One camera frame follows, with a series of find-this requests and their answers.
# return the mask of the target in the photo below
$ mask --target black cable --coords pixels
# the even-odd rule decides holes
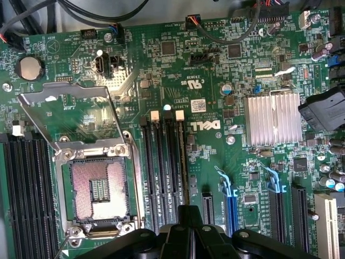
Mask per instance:
[[[259,15],[260,15],[260,10],[261,10],[261,4],[260,4],[261,0],[257,0],[257,6],[256,6],[256,12],[255,12],[255,16],[253,19],[252,24],[250,25],[250,27],[248,28],[248,30],[242,34],[239,38],[237,39],[233,39],[233,40],[223,40],[223,39],[218,39],[215,38],[214,36],[210,35],[207,31],[204,30],[204,28],[201,27],[200,24],[196,24],[196,28],[206,37],[211,39],[212,41],[219,43],[219,44],[223,44],[223,45],[231,45],[231,44],[236,44],[236,43],[240,43],[242,40],[244,40],[246,37],[249,36],[249,34],[254,30],[255,26],[257,26],[258,24],[258,20],[259,20]]]
[[[75,20],[77,20],[77,21],[79,21],[81,23],[84,23],[84,24],[92,26],[92,27],[97,27],[97,28],[109,28],[109,24],[96,23],[96,22],[93,22],[93,21],[86,20],[86,19],[76,15],[74,12],[72,12],[68,7],[65,6],[64,3],[60,2],[59,4],[60,4],[61,8],[64,9],[64,11],[69,16],[71,16],[73,19],[75,19]]]
[[[134,9],[132,12],[129,12],[125,15],[121,15],[121,16],[117,16],[117,17],[107,17],[107,16],[100,16],[100,15],[95,15],[94,13],[88,12],[78,6],[76,6],[75,4],[71,3],[68,0],[57,0],[59,3],[63,2],[65,4],[65,6],[69,9],[71,9],[72,11],[83,15],[85,17],[88,17],[90,19],[93,20],[98,20],[101,22],[106,22],[106,23],[119,23],[119,22],[123,22],[126,21],[128,19],[131,19],[132,17],[134,17],[138,12],[141,11],[141,9],[143,9],[143,7],[147,4],[147,2],[149,0],[144,0],[136,9]]]
[[[56,29],[56,13],[55,4],[47,6],[47,33],[55,33]]]
[[[21,0],[9,0],[9,2],[17,15],[26,11],[26,7]],[[21,20],[21,23],[28,35],[43,34],[42,28],[32,16]]]

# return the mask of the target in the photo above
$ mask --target white connector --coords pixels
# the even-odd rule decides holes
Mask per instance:
[[[314,201],[315,212],[320,217],[316,222],[318,256],[321,259],[340,259],[336,199],[320,193],[314,194]]]

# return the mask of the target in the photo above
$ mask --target white label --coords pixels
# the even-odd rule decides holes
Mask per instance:
[[[206,112],[206,100],[205,99],[191,100],[190,106],[192,108],[192,113]]]

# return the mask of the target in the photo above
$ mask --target heatsink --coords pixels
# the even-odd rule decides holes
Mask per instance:
[[[266,146],[302,141],[298,93],[245,99],[247,142]]]

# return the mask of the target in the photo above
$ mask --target black ram slot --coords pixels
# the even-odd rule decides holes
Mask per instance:
[[[285,243],[286,229],[282,193],[269,192],[272,238]]]
[[[295,247],[309,252],[307,191],[300,185],[291,187]]]
[[[178,147],[180,150],[180,165],[181,165],[181,179],[184,202],[189,205],[189,185],[188,185],[188,164],[187,164],[187,150],[185,146],[184,137],[184,123],[183,121],[177,122],[178,132]]]
[[[52,258],[59,242],[48,145],[11,140],[3,146],[16,258]]]
[[[174,122],[171,119],[165,120],[165,132],[167,135],[167,145],[168,145],[168,166],[169,166],[169,178],[172,179],[172,192],[174,199],[174,207],[176,212],[175,222],[178,218],[177,207],[181,203],[179,202],[180,198],[178,195],[178,167],[177,167],[177,157],[176,157],[176,137],[175,137],[175,127]]]
[[[152,158],[152,141],[151,141],[151,127],[147,123],[141,124],[144,140],[144,149],[146,151],[146,168],[148,172],[147,187],[149,190],[149,205],[151,214],[151,226],[153,226],[153,231],[159,234],[159,222],[158,222],[158,206],[157,206],[157,196],[156,196],[156,184],[155,184],[155,172],[154,163]]]
[[[215,212],[213,210],[213,197],[210,193],[203,193],[203,212],[204,212],[204,224],[215,224]]]

